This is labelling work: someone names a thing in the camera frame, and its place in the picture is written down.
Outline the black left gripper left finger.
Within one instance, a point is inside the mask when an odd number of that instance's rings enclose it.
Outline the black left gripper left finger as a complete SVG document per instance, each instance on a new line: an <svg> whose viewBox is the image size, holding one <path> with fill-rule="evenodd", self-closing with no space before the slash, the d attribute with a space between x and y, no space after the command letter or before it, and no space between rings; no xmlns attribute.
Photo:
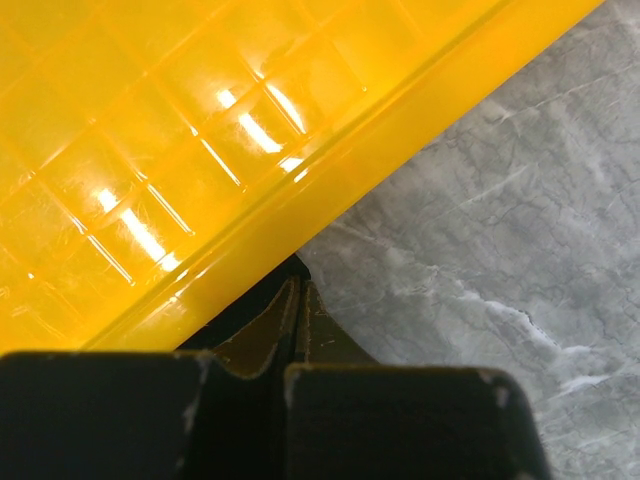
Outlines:
<svg viewBox="0 0 640 480"><path fill-rule="evenodd" d="M213 348L1 359L5 479L278 479L301 280L242 299Z"/></svg>

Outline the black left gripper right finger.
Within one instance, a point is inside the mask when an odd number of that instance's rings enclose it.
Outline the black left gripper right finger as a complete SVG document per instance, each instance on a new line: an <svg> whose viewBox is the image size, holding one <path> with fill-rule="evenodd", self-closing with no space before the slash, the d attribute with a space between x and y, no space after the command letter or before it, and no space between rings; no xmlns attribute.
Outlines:
<svg viewBox="0 0 640 480"><path fill-rule="evenodd" d="M284 376L289 479L546 479L526 394L488 367L373 360L307 282Z"/></svg>

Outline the yellow plastic tray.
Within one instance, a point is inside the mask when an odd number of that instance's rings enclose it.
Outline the yellow plastic tray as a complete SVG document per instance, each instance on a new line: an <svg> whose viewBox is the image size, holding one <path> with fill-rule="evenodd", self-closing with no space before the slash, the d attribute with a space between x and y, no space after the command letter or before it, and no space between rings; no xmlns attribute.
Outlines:
<svg viewBox="0 0 640 480"><path fill-rule="evenodd" d="M5 1L1 350L168 350L592 1Z"/></svg>

